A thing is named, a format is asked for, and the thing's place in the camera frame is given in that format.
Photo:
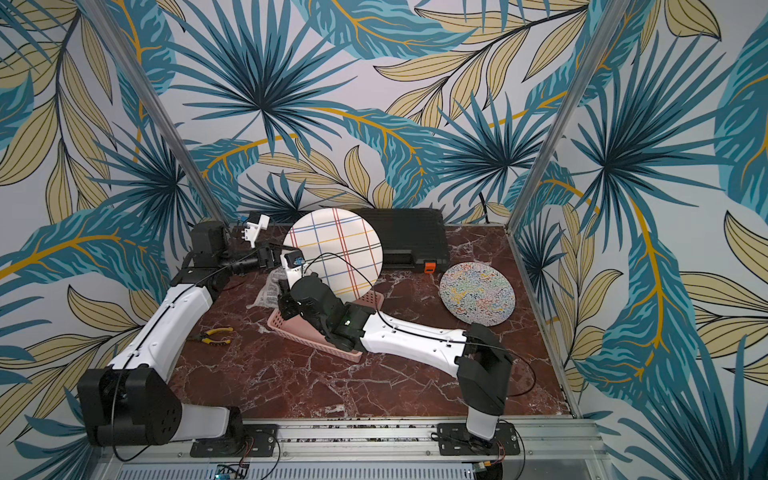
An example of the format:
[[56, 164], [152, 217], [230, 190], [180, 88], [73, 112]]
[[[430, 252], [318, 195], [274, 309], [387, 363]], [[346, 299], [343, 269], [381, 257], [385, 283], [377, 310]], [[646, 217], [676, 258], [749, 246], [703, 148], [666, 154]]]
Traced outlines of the white plate coloured stripes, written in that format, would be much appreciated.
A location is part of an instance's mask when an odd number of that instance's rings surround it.
[[340, 208], [324, 208], [301, 217], [284, 244], [301, 250], [304, 276], [316, 273], [345, 302], [362, 298], [382, 270], [378, 234], [365, 219]]

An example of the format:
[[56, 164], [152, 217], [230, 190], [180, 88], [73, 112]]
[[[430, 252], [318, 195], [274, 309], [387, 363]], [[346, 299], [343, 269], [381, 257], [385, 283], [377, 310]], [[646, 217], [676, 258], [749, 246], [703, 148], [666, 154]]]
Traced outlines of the colourful speckled plate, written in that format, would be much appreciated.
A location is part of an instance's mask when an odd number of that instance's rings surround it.
[[508, 320], [516, 307], [515, 291], [497, 269], [480, 262], [450, 267], [441, 277], [439, 296], [457, 319], [493, 327]]

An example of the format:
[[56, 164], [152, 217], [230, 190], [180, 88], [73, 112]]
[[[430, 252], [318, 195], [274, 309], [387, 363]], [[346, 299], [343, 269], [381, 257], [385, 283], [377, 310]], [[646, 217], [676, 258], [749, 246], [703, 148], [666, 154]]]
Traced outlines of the grey striped cloth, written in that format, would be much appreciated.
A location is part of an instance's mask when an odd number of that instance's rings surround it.
[[266, 278], [265, 285], [258, 292], [254, 302], [248, 305], [248, 308], [277, 308], [278, 298], [281, 295], [280, 282], [286, 279], [287, 274], [284, 269], [272, 270]]

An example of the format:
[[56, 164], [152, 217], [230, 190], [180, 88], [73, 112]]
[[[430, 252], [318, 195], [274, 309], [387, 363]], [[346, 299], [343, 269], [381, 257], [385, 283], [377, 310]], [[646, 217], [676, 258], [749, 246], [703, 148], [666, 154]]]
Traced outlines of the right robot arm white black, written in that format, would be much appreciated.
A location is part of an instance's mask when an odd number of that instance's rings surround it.
[[342, 301], [315, 274], [280, 280], [278, 309], [285, 334], [298, 343], [341, 357], [395, 355], [455, 378], [468, 408], [468, 435], [494, 438], [514, 359], [488, 327], [446, 330], [406, 322], [374, 305]]

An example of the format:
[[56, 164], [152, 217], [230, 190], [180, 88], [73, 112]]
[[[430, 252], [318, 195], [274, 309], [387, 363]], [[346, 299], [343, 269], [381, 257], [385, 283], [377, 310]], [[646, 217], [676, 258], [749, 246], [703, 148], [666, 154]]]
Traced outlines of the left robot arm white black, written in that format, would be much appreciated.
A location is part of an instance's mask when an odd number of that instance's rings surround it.
[[269, 271], [280, 250], [260, 241], [266, 215], [251, 216], [232, 249], [226, 226], [205, 221], [191, 231], [192, 247], [164, 300], [138, 335], [106, 367], [87, 370], [77, 384], [87, 439], [98, 447], [165, 445], [194, 441], [236, 453], [246, 434], [236, 407], [182, 403], [168, 385], [187, 339], [233, 275]]

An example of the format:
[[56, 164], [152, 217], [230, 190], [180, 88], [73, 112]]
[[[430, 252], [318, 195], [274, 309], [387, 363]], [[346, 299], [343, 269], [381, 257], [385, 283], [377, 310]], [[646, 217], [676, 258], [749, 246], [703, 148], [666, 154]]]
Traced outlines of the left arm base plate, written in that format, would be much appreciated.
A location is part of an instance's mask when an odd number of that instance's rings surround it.
[[217, 439], [195, 440], [192, 458], [267, 458], [276, 448], [277, 424], [245, 424], [234, 434]]

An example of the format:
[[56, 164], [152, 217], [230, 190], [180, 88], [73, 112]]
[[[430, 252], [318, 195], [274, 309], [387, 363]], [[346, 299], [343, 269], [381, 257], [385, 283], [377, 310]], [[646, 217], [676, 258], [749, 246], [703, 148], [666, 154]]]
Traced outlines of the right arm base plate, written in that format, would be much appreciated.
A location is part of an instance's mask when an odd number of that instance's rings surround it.
[[506, 421], [497, 424], [490, 440], [472, 435], [464, 423], [439, 423], [430, 433], [438, 443], [441, 456], [495, 456], [521, 453], [520, 437], [514, 426]]

